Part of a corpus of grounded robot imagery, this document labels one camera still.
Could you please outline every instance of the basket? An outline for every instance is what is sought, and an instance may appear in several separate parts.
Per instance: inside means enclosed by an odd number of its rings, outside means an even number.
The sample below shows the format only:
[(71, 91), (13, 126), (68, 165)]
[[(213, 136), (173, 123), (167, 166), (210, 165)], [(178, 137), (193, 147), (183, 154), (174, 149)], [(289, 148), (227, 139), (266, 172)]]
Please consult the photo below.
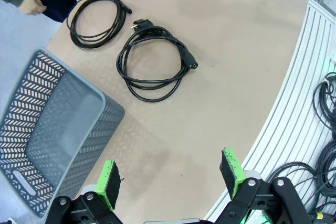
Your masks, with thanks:
[(0, 168), (43, 217), (53, 197), (76, 196), (123, 116), (121, 105), (40, 49), (2, 120)]

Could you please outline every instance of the green gripper pad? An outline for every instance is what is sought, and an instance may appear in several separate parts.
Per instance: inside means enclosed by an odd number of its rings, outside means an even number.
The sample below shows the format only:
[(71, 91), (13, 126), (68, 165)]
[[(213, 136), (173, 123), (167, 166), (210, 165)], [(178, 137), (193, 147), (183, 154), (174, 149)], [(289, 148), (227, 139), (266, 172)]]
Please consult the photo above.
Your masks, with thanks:
[(111, 211), (115, 209), (120, 183), (121, 179), (116, 163), (113, 160), (106, 160), (98, 179), (96, 193), (103, 198)]
[(235, 153), (231, 149), (225, 148), (222, 150), (220, 171), (222, 172), (230, 198), (233, 199), (238, 192), (240, 185), (246, 179), (246, 175)]

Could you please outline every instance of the table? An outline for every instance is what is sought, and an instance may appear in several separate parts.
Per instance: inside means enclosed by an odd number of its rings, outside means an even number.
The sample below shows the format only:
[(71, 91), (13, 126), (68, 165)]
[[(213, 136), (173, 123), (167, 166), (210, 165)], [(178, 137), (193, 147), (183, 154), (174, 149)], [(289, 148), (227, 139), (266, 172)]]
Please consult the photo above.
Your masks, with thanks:
[[(77, 48), (65, 24), (48, 50), (124, 106), (126, 115), (86, 184), (96, 183), (106, 159), (124, 181), (116, 214), (124, 223), (203, 217), (225, 188), (221, 149), (242, 162), (278, 94), (291, 60), (308, 0), (122, 0), (132, 10), (118, 36), (95, 50)], [(79, 31), (109, 27), (115, 6), (94, 3)], [(167, 100), (137, 100), (116, 70), (116, 57), (137, 19), (151, 20), (185, 43), (199, 67)], [(166, 78), (179, 57), (165, 42), (132, 52), (129, 73)], [(147, 94), (158, 97), (161, 92)]]

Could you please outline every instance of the bolt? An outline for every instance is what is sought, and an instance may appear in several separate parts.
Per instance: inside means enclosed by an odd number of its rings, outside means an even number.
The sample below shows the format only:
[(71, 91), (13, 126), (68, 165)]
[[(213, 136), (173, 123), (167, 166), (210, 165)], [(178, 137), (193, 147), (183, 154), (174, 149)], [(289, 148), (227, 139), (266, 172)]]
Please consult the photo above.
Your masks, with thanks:
[(93, 194), (88, 194), (88, 195), (86, 196), (86, 199), (87, 199), (87, 200), (92, 200), (92, 199), (93, 199)]
[(64, 205), (65, 203), (67, 202), (67, 200), (66, 199), (61, 199), (60, 201), (59, 201), (59, 203), (61, 204), (61, 205)]
[(255, 182), (253, 179), (250, 179), (250, 180), (247, 182), (247, 184), (248, 184), (249, 186), (255, 186), (255, 185), (256, 185), (256, 182)]
[(279, 180), (278, 180), (278, 186), (283, 186), (284, 183), (285, 183), (285, 182), (284, 182), (282, 179), (279, 179)]

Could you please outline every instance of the corrugated white surface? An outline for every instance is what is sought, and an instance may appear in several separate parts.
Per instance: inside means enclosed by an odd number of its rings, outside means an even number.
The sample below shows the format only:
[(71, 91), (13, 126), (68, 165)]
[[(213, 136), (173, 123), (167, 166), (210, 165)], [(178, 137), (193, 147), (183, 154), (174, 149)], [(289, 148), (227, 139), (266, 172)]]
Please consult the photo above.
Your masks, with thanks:
[[(244, 160), (242, 167), (259, 172), (263, 179), (280, 165), (302, 161), (315, 167), (322, 148), (331, 140), (331, 132), (315, 116), (312, 95), (316, 85), (335, 71), (331, 45), (335, 44), (335, 18), (309, 1), (299, 40), (276, 102)], [(293, 184), (309, 178), (308, 173), (293, 173)], [(314, 187), (311, 180), (297, 187), (307, 200)], [(205, 219), (215, 221), (230, 201), (225, 190)], [(336, 207), (326, 208), (335, 211)]]

